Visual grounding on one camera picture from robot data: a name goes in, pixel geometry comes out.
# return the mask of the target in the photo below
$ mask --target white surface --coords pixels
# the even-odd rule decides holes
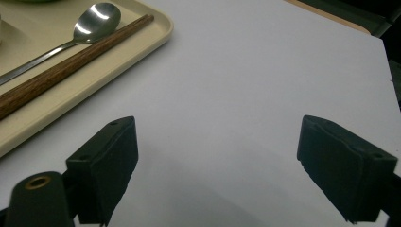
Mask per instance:
[[[281,0],[147,3],[171,40],[1,159],[0,205],[134,115],[139,163],[110,226],[352,226],[296,160],[299,131],[317,115],[400,157],[382,42]]]

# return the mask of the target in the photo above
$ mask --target spoon handle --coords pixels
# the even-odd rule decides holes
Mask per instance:
[[[141,28],[154,20],[152,15],[145,15],[138,20],[117,30],[114,34],[81,50],[72,57],[56,64],[21,85],[0,96],[0,120],[18,110],[33,98],[44,93],[52,86],[79,70],[115,45],[121,43]]]
[[[62,52],[62,50],[69,48],[73,45],[78,44],[76,41],[72,40],[70,42],[67,42],[65,44],[61,44],[59,46],[57,46],[56,48],[47,51],[46,53],[42,54],[41,56],[39,56],[38,58],[28,61],[27,63],[7,72],[6,74],[3,74],[2,76],[0,76],[0,85],[8,82],[11,79],[14,79],[18,76],[20,76],[21,74],[23,74],[24,72],[26,72],[27,70],[35,67],[36,65],[46,61],[47,59],[49,59],[52,56],[55,56],[56,54]]]

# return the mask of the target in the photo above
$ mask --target chopstick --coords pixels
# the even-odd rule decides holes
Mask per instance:
[[[36,77],[2,94],[0,96],[0,120],[77,72],[81,67],[105,53],[115,45],[126,40],[131,35],[150,24],[153,20],[153,15],[144,15],[127,26],[118,29],[107,38],[90,45],[72,57],[56,64]]]

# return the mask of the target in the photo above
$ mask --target tray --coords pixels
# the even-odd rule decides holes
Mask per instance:
[[[41,4],[0,1],[0,13],[3,20],[1,24],[0,75],[59,44],[70,41],[78,17],[97,2],[100,1],[68,0]],[[169,39],[173,23],[161,11],[132,0],[102,2],[110,2],[120,8],[121,23],[117,29],[144,14],[154,15],[155,20],[68,79],[1,120],[0,157],[79,104]],[[1,85],[0,94],[42,73],[45,69],[71,57],[87,46],[76,45],[17,79]]]

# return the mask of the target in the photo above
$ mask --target spoon bowl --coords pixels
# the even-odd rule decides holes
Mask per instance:
[[[112,34],[121,20],[121,12],[111,3],[97,3],[88,8],[74,26],[73,40],[61,44],[36,59],[0,76],[0,85],[76,44],[92,44]]]

